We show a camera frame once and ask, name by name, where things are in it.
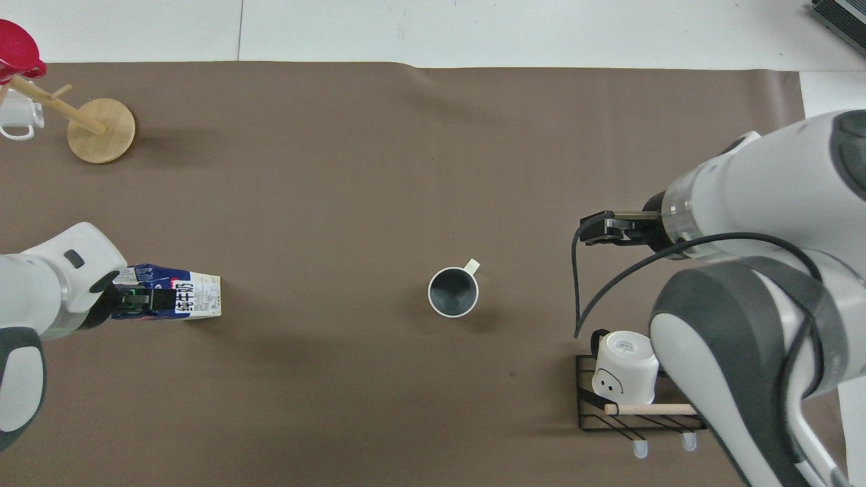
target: brown tablecloth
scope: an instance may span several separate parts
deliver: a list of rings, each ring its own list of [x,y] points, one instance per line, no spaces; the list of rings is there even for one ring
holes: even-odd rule
[[[47,114],[0,140],[0,251],[89,221],[129,263],[223,277],[223,313],[46,342],[48,391],[0,454],[17,485],[731,485],[712,435],[636,459],[576,427],[594,328],[647,332],[680,263],[633,276],[571,338],[578,219],[639,209],[749,130],[803,117],[768,71],[397,64],[53,65],[64,98],[123,101],[138,134],[93,166]],[[580,250],[589,295],[646,249]],[[481,263],[477,308],[427,303]],[[835,456],[834,398],[818,399]]]

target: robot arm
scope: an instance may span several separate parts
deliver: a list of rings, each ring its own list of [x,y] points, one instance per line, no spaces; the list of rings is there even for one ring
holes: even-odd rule
[[[660,251],[755,232],[805,251],[817,275],[766,242],[730,239],[679,252],[711,264],[668,282],[650,336],[744,480],[847,485],[800,400],[866,371],[866,110],[765,137],[749,133],[643,211],[607,215],[582,240]]]
[[[42,404],[40,338],[75,331],[125,267],[114,245],[88,223],[21,254],[0,256],[0,451],[21,436]]]

